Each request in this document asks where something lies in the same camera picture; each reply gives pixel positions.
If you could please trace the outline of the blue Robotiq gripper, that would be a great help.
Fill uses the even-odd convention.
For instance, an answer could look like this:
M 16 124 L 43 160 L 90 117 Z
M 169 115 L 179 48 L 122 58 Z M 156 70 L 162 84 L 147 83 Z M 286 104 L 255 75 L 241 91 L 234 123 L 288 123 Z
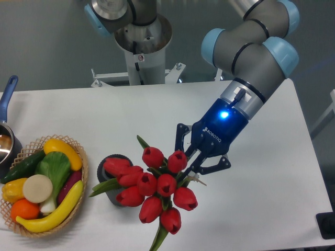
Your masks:
M 196 150 L 200 153 L 191 158 L 188 168 L 181 174 L 180 181 L 188 175 L 208 175 L 231 167 L 226 153 L 230 144 L 248 124 L 238 110 L 218 98 L 204 116 L 193 125 L 179 123 L 176 126 L 175 151 L 183 151 L 184 138 L 191 132 L 191 144 L 186 150 L 190 157 Z

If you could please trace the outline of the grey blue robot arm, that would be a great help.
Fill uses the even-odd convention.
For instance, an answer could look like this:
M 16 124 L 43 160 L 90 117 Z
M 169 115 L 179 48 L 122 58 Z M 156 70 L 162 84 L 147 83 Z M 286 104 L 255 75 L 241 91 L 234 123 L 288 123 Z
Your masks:
M 285 40 L 299 24 L 299 11 L 290 1 L 231 1 L 243 23 L 231 31 L 213 29 L 201 45 L 203 59 L 230 73 L 232 82 L 204 116 L 193 125 L 178 124 L 175 149 L 199 156 L 180 176 L 206 175 L 229 168 L 230 144 L 289 77 L 299 61 Z M 124 51 L 131 85 L 164 84 L 165 48 L 171 25 L 157 12 L 156 1 L 90 1 L 88 20 L 102 36 L 113 35 Z

